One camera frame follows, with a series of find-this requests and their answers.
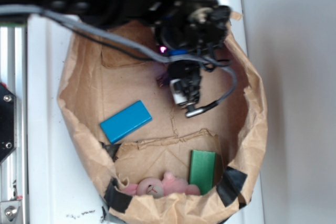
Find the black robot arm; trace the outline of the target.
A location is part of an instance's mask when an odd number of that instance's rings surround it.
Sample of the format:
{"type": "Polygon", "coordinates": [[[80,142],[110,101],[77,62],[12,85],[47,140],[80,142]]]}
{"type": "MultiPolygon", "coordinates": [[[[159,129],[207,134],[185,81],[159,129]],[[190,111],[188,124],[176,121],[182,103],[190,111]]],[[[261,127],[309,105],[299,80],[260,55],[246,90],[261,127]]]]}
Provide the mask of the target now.
{"type": "Polygon", "coordinates": [[[220,67],[229,71],[228,60],[218,60],[216,49],[227,35],[231,9],[220,0],[1,0],[1,23],[19,24],[31,14],[56,21],[90,39],[103,38],[103,44],[125,54],[134,49],[144,60],[168,65],[159,79],[169,84],[175,103],[187,109],[187,116],[204,113],[219,100],[200,107],[200,70],[220,67]],[[138,21],[154,30],[158,53],[138,42],[107,32],[108,28],[138,21]]]}

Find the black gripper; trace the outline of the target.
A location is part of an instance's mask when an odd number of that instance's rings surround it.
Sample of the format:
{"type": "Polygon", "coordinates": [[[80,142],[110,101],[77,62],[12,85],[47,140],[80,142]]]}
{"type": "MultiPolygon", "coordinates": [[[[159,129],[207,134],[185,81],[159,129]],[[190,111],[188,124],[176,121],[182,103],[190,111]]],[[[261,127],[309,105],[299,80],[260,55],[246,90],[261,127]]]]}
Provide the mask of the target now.
{"type": "Polygon", "coordinates": [[[231,61],[218,59],[216,50],[222,48],[231,15],[228,6],[202,7],[192,12],[181,26],[163,27],[155,35],[171,58],[165,74],[158,77],[160,86],[169,86],[176,105],[194,109],[201,98],[202,71],[222,68],[229,74],[231,61]]]}

